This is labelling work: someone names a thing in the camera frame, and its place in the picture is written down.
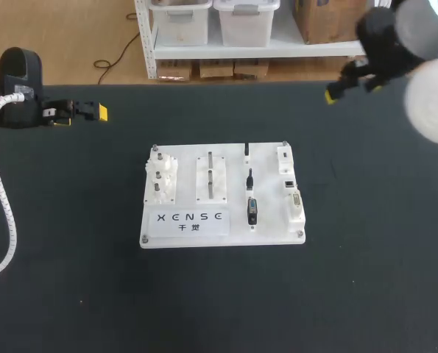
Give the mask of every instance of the coiled white cable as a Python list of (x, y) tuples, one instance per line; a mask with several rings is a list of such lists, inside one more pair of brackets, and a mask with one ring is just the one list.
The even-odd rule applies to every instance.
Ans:
[[(9, 96), (2, 96), (0, 98), (0, 110), (8, 103), (23, 101), (24, 99), (25, 97), (24, 94), (22, 93), (14, 93), (14, 94), (10, 94)], [(13, 259), (15, 253), (15, 247), (18, 242), (18, 237), (15, 230), (13, 211), (11, 210), (9, 200), (7, 199), (6, 191), (4, 190), (1, 177), (0, 177), (0, 201), (1, 201), (1, 205), (3, 206), (4, 214), (6, 215), (7, 228), (9, 229), (10, 232), (10, 245), (7, 249), (6, 256), (0, 263), (0, 272), (1, 272), (9, 265), (9, 263)]]

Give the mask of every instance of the metal shelf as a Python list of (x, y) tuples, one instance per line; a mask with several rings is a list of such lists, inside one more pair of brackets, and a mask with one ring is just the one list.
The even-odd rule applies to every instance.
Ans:
[(219, 14), (211, 9), (209, 15), (209, 43), (207, 46), (163, 46), (160, 36), (153, 33), (155, 59), (238, 59), (259, 57), (335, 57), (364, 53), (358, 41), (304, 44), (292, 11), (281, 7), (276, 10), (271, 43), (263, 48), (229, 47), (222, 45)]
[(219, 13), (213, 8), (209, 17), (209, 43), (207, 46), (163, 46), (157, 36), (158, 28), (149, 24), (149, 0), (135, 0), (138, 28), (141, 33), (146, 70), (155, 79), (156, 60), (167, 59), (239, 59), (260, 57), (337, 57), (363, 55), (358, 41), (328, 44), (304, 44), (292, 16), (294, 0), (281, 0), (275, 12), (271, 43), (264, 48), (227, 47), (222, 45)]

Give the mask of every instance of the wooden floor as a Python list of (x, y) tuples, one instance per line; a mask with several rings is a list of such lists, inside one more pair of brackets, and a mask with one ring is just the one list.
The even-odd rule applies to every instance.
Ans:
[[(133, 12), (133, 0), (0, 0), (0, 56), (11, 46), (31, 49), (42, 59), (44, 84), (96, 84), (102, 70), (93, 62), (115, 61), (138, 32), (125, 18)], [(264, 81), (335, 79), (345, 60), (275, 59)], [(103, 84), (146, 83), (156, 81), (147, 79), (138, 38)]]

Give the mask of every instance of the black mat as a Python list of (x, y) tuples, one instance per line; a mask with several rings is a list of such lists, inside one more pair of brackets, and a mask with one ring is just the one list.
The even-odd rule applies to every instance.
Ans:
[[(438, 352), (438, 146), (404, 85), (332, 107), (314, 83), (49, 88), (110, 122), (0, 129), (0, 352)], [(281, 140), (304, 246), (140, 249), (153, 143)]]

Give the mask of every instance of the white test board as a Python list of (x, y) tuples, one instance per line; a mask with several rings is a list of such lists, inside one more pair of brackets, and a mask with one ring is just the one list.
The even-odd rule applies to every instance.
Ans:
[[(244, 157), (244, 143), (158, 146), (158, 152), (169, 154), (177, 160), (175, 194), (171, 199), (168, 197), (168, 202), (153, 203), (153, 183), (151, 176), (147, 175), (141, 247), (151, 249), (305, 243), (303, 210), (298, 220), (298, 230), (290, 232), (288, 228), (286, 197), (291, 194), (285, 187), (285, 182), (292, 181), (296, 189), (298, 184), (293, 168), (286, 169), (287, 174), (281, 174), (283, 170), (281, 164), (280, 171), (278, 149), (282, 146), (282, 142), (250, 143), (248, 163)], [(226, 169), (226, 176), (223, 176), (226, 190), (220, 190), (220, 196), (224, 197), (220, 197), (215, 203), (202, 202), (203, 192), (198, 189), (204, 185), (207, 190), (207, 180), (202, 181), (206, 174), (201, 170), (202, 161), (208, 159), (208, 152), (212, 152), (214, 161), (220, 159), (225, 162)], [(216, 169), (221, 168), (217, 162), (214, 165)], [(255, 227), (248, 224), (247, 218), (249, 194), (247, 195), (246, 180), (250, 168), (254, 180), (253, 197), (258, 205), (258, 223)], [(214, 181), (219, 182), (217, 177), (214, 174)]]

